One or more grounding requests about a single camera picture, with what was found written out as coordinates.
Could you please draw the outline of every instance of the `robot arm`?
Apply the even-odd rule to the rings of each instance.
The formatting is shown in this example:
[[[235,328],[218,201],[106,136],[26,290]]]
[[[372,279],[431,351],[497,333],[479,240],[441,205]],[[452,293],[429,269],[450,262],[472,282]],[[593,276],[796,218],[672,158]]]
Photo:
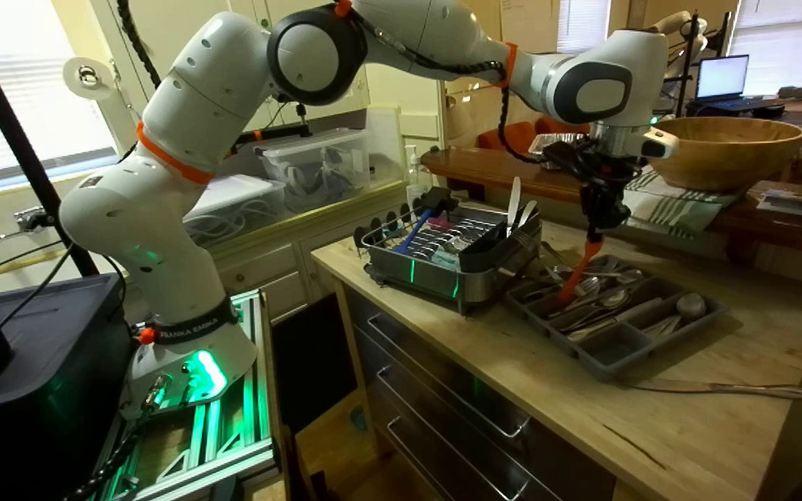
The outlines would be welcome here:
[[[585,187],[612,193],[610,205],[593,202],[587,211],[600,214],[622,205],[663,59],[658,34],[617,34],[579,56],[526,56],[482,35],[457,0],[337,0],[288,17],[274,34],[241,15],[213,17],[150,97],[136,151],[82,182],[61,202],[68,234],[118,260],[147,301],[124,415],[213,400],[257,356],[232,317],[213,255],[182,221],[267,95],[331,104],[369,62],[441,81],[479,76],[505,83],[543,113],[600,120],[600,141],[576,151],[569,168]],[[606,176],[607,158],[622,165],[624,182],[622,172]]]

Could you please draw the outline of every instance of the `wooden workbench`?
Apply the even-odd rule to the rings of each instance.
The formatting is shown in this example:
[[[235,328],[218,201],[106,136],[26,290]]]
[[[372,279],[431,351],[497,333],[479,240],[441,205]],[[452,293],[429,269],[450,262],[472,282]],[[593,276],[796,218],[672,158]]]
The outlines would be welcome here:
[[[583,230],[543,222],[543,240],[576,251]],[[727,312],[703,337],[658,354],[642,379],[802,381],[802,283],[700,262],[619,240],[607,253],[716,297]],[[638,499],[759,499],[788,408],[759,395],[663,395],[601,385],[533,322],[500,304],[479,315],[383,287],[352,240],[313,253],[342,287],[366,296],[459,368],[597,459]]]
[[[425,155],[425,165],[450,182],[501,190],[511,190],[512,179],[518,176],[522,190],[530,198],[579,202],[579,187],[571,176],[537,170],[534,165],[512,158],[507,151],[436,151]],[[802,218],[759,211],[759,201],[752,198],[742,198],[738,202],[727,205],[709,230],[732,236],[738,243],[770,243],[802,251]]]

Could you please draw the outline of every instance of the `small orange object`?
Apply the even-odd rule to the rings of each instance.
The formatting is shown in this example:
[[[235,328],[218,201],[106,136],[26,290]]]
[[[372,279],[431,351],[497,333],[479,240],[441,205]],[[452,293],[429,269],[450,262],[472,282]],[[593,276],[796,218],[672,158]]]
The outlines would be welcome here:
[[[515,69],[515,59],[518,59],[518,44],[507,44],[511,49],[507,49],[507,63],[505,63],[505,81],[501,81],[501,86],[507,90],[511,83],[512,83],[512,69]]]
[[[569,307],[575,301],[575,290],[579,287],[579,282],[585,279],[585,273],[590,269],[593,255],[601,251],[601,240],[587,240],[585,243],[585,255],[579,260],[579,264],[571,269],[565,287],[558,296],[561,307]]]
[[[213,172],[203,172],[192,165],[185,165],[182,158],[170,155],[161,144],[157,144],[147,136],[146,123],[139,123],[133,129],[133,136],[143,141],[146,151],[150,151],[166,168],[175,170],[185,182],[192,182],[192,183],[210,183],[213,182]]]
[[[139,340],[143,344],[154,344],[154,343],[160,340],[157,326],[143,326],[136,340]]]
[[[337,3],[334,3],[334,15],[337,15],[340,19],[352,17],[352,0],[337,0]]]

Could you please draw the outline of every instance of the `drawer handle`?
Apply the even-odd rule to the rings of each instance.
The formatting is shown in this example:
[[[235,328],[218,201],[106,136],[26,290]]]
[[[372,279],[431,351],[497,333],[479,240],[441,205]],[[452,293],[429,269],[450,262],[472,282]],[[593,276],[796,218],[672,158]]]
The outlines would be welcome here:
[[[398,449],[429,477],[431,484],[438,484],[450,499],[455,499],[450,493],[450,486],[441,484],[441,478],[427,468],[427,463],[401,439],[401,433],[397,431],[397,427],[401,424],[401,415],[394,418],[386,431],[398,442]]]
[[[369,326],[386,340],[386,343],[391,343],[397,351],[401,351],[401,354],[406,354],[401,344],[397,344],[379,326],[377,326],[377,319],[379,319],[383,315],[372,315],[369,317]],[[512,427],[512,428],[505,428],[505,427],[500,427],[497,420],[490,420],[484,413],[479,413],[479,406],[475,406],[472,400],[465,400],[463,395],[457,395],[450,385],[443,385],[443,381],[438,381],[447,392],[452,392],[455,395],[455,400],[459,400],[469,413],[475,413],[489,428],[493,428],[497,433],[501,433],[505,439],[511,439],[511,442],[515,442],[522,433],[525,433],[525,428],[533,424],[533,418],[525,418],[518,427]]]
[[[405,418],[398,415],[398,418],[394,418],[388,427],[386,427],[386,431],[398,442],[398,449],[431,478],[431,484],[438,484],[441,491],[447,491],[447,496],[450,499],[455,499],[452,493],[450,493],[450,486],[443,486],[441,484],[441,478],[427,468],[427,463],[401,439],[401,433],[397,431],[397,427],[401,424]],[[497,496],[501,496],[505,501],[518,501],[525,493],[526,493],[526,486],[530,486],[530,482],[525,482],[512,496],[507,496],[501,486],[497,486],[476,464],[472,464],[465,456],[463,456],[463,450],[459,449],[455,449],[441,431],[436,431],[438,438],[441,438],[441,442],[443,446],[450,446],[452,449],[452,453],[457,456],[457,459],[463,459]]]

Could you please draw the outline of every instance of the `window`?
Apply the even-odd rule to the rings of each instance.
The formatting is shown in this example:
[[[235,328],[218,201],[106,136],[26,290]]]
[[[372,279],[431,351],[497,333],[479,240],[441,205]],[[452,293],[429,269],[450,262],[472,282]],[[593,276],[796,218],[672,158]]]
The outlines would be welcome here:
[[[729,54],[749,54],[748,95],[802,86],[802,0],[742,0]]]
[[[114,158],[97,106],[61,81],[69,56],[51,0],[0,0],[0,86],[49,170]],[[21,165],[0,134],[0,182],[18,176]]]
[[[607,40],[612,0],[562,0],[558,49],[587,49]]]

